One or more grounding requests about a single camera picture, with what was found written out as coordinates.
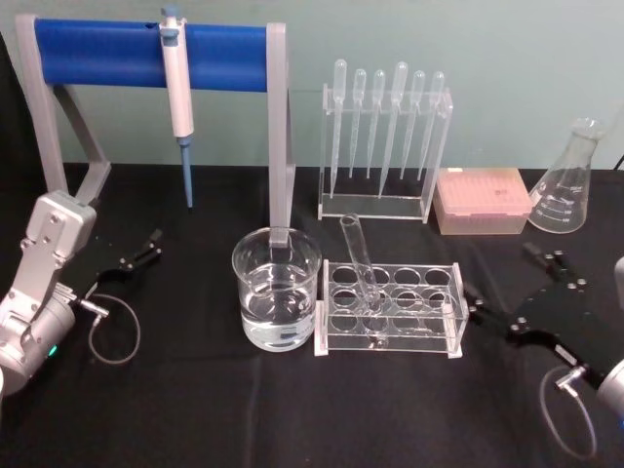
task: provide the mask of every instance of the plastic dropper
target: plastic dropper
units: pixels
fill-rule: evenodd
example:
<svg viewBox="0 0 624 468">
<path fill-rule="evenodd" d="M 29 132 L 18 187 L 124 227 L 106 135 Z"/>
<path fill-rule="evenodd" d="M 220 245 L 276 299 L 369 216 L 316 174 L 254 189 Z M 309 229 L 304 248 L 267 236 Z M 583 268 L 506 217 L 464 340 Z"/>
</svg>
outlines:
<svg viewBox="0 0 624 468">
<path fill-rule="evenodd" d="M 353 164 L 355 163 L 355 150 L 358 147 L 358 131 L 360 127 L 360 112 L 364 100 L 364 89 L 367 85 L 367 72 L 362 68 L 355 70 L 353 79 L 353 120 L 351 121 L 351 145 L 349 146 L 350 162 L 349 177 L 353 176 Z"/>
<path fill-rule="evenodd" d="M 340 126 L 342 124 L 342 104 L 346 96 L 347 87 L 347 62 L 342 58 L 335 61 L 333 65 L 333 142 L 331 145 L 331 192 L 330 197 L 333 198 L 333 189 L 335 188 L 335 180 L 338 177 L 338 155 L 340 153 Z"/>
<path fill-rule="evenodd" d="M 381 167 L 381 178 L 379 179 L 378 197 L 381 197 L 381 192 L 383 192 L 383 186 L 386 184 L 386 178 L 388 178 L 388 171 L 390 170 L 394 134 L 397 130 L 397 119 L 399 118 L 399 110 L 401 108 L 403 92 L 406 88 L 406 81 L 408 81 L 408 65 L 404 61 L 400 61 L 394 69 L 394 78 L 392 80 L 392 92 L 390 94 L 392 111 L 390 113 L 390 123 L 388 124 L 386 149 L 383 153 L 383 166 Z"/>
<path fill-rule="evenodd" d="M 431 139 L 431 133 L 433 132 L 433 122 L 436 118 L 436 111 L 438 109 L 438 103 L 442 94 L 442 88 L 445 85 L 445 74 L 442 71 L 437 71 L 433 75 L 433 81 L 431 82 L 431 91 L 429 92 L 429 116 L 427 117 L 427 126 L 425 127 L 425 133 L 422 139 L 422 146 L 420 147 L 420 167 L 418 169 L 418 180 L 422 176 L 422 167 L 425 164 L 425 158 L 427 157 L 427 151 L 429 151 L 429 140 Z"/>
<path fill-rule="evenodd" d="M 381 110 L 381 100 L 386 87 L 386 74 L 383 70 L 374 72 L 372 78 L 372 115 L 370 116 L 369 144 L 367 147 L 367 178 L 371 176 L 372 151 L 374 150 L 374 139 L 377 134 L 377 122 L 379 121 L 379 111 Z"/>
<path fill-rule="evenodd" d="M 403 160 L 401 162 L 401 179 L 406 171 L 408 157 L 410 156 L 411 137 L 413 136 L 413 128 L 416 124 L 416 117 L 419 112 L 419 104 L 422 99 L 422 92 L 425 89 L 425 72 L 418 70 L 413 74 L 411 79 L 411 94 L 409 95 L 409 118 L 408 128 L 406 129 L 406 139 L 403 142 Z"/>
</svg>

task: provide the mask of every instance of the blue roller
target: blue roller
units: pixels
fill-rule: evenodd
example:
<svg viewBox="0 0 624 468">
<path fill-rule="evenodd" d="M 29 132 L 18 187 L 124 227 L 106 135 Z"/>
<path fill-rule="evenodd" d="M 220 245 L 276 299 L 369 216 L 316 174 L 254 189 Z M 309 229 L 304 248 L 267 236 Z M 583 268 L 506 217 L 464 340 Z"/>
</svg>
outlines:
<svg viewBox="0 0 624 468">
<path fill-rule="evenodd" d="M 158 23 L 37 19 L 49 85 L 166 88 Z M 191 88 L 266 92 L 266 29 L 186 26 Z"/>
</svg>

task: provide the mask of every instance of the pipette tip box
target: pipette tip box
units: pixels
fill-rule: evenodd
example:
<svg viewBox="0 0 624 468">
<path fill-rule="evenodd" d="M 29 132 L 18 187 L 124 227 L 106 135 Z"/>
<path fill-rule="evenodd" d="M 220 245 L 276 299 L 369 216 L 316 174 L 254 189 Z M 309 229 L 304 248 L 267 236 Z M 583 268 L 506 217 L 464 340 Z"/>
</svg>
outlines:
<svg viewBox="0 0 624 468">
<path fill-rule="evenodd" d="M 515 168 L 440 169 L 433 204 L 444 235 L 520 234 L 532 208 Z"/>
</svg>

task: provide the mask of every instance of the black table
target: black table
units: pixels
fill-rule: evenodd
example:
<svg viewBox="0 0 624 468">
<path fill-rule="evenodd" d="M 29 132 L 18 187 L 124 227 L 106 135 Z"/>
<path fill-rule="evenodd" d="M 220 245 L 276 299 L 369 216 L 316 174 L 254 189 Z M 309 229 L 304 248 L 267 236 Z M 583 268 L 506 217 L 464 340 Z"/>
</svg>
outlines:
<svg viewBox="0 0 624 468">
<path fill-rule="evenodd" d="M 527 185 L 539 174 L 525 172 Z M 122 368 L 94 361 L 86 343 L 92 317 L 78 312 L 57 354 L 4 400 L 0 466 L 622 465 L 620 423 L 588 386 L 579 388 L 599 452 L 583 463 L 559 449 L 539 412 L 538 383 L 559 361 L 540 348 L 514 349 L 474 325 L 457 360 L 365 352 L 315 358 L 311 340 L 285 354 L 254 348 L 240 325 L 230 254 L 266 223 L 266 179 L 266 169 L 196 168 L 197 208 L 189 214 L 179 168 L 113 169 L 92 241 L 63 279 L 90 278 L 162 228 L 161 262 L 125 291 L 141 319 L 141 349 Z M 292 225 L 315 237 L 324 257 L 346 261 L 337 219 L 316 218 L 317 179 L 318 170 L 297 170 Z M 548 281 L 522 260 L 522 242 L 564 250 L 591 284 L 592 310 L 624 336 L 612 277 L 624 255 L 624 175 L 594 172 L 591 190 L 586 224 L 564 236 L 527 226 L 520 236 L 442 237 L 435 220 L 363 225 L 374 262 L 458 261 L 464 279 L 508 311 Z M 2 292 L 20 260 L 36 195 L 0 190 Z M 587 447 L 578 409 L 548 395 L 564 435 Z"/>
</svg>

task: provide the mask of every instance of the wire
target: wire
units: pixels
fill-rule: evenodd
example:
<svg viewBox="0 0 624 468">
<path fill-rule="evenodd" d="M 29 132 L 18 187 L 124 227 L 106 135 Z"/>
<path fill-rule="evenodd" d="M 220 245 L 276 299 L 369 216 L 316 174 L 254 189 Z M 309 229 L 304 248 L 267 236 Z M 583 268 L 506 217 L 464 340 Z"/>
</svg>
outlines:
<svg viewBox="0 0 624 468">
<path fill-rule="evenodd" d="M 123 364 L 128 363 L 137 354 L 138 347 L 140 346 L 140 323 L 138 322 L 137 313 L 133 310 L 133 308 L 130 305 L 128 305 L 123 300 L 121 300 L 119 297 L 115 297 L 114 295 L 94 293 L 94 294 L 91 295 L 91 297 L 99 297 L 101 299 L 112 300 L 113 302 L 117 302 L 118 304 L 124 306 L 126 308 L 126 310 L 128 310 L 128 312 L 130 312 L 130 315 L 132 316 L 133 320 L 135 321 L 136 341 L 135 341 L 135 348 L 125 358 L 118 359 L 118 360 L 111 360 L 111 359 L 104 358 L 101 354 L 99 354 L 98 351 L 96 351 L 96 348 L 94 346 L 94 334 L 96 332 L 96 328 L 99 325 L 99 320 L 96 319 L 94 321 L 94 324 L 91 327 L 91 330 L 89 331 L 89 349 L 91 349 L 91 352 L 94 353 L 94 356 L 96 358 L 98 358 L 100 361 L 102 361 L 103 363 L 108 364 L 110 366 L 121 366 Z"/>
<path fill-rule="evenodd" d="M 620 169 L 620 166 L 622 165 L 622 163 L 624 163 L 624 154 L 622 155 L 622 157 L 619 159 L 619 161 L 617 162 L 617 164 L 613 167 L 614 171 L 617 171 L 618 169 Z"/>
<path fill-rule="evenodd" d="M 560 445 L 560 447 L 567 454 L 569 454 L 569 455 L 571 455 L 571 456 L 573 456 L 575 458 L 578 458 L 579 460 L 588 460 L 588 459 L 593 458 L 594 456 L 596 456 L 596 451 L 598 449 L 598 443 L 596 441 L 596 431 L 594 430 L 594 424 L 592 423 L 592 418 L 590 417 L 589 412 L 587 412 L 587 409 L 585 408 L 585 405 L 583 405 L 583 402 L 581 401 L 581 399 L 578 396 L 578 394 L 574 395 L 572 393 L 567 392 L 568 395 L 574 399 L 574 401 L 576 402 L 578 407 L 581 409 L 581 411 L 583 413 L 583 417 L 585 418 L 585 422 L 587 423 L 587 428 L 589 430 L 589 436 L 590 436 L 590 440 L 591 440 L 591 448 L 590 448 L 589 453 L 579 453 L 578 451 L 572 450 L 564 442 L 564 440 L 562 439 L 562 436 L 559 434 L 559 431 L 555 427 L 555 423 L 553 422 L 553 419 L 550 417 L 550 412 L 548 411 L 548 407 L 546 406 L 546 383 L 548 382 L 550 377 L 555 372 L 566 371 L 566 370 L 567 370 L 566 366 L 557 366 L 556 368 L 550 369 L 548 372 L 546 372 L 544 374 L 544 376 L 542 377 L 542 381 L 539 384 L 539 406 L 540 406 L 540 408 L 542 410 L 542 414 L 544 416 L 544 419 L 546 419 L 546 423 L 548 424 L 548 428 L 553 433 L 553 436 L 555 437 L 555 440 Z"/>
</svg>

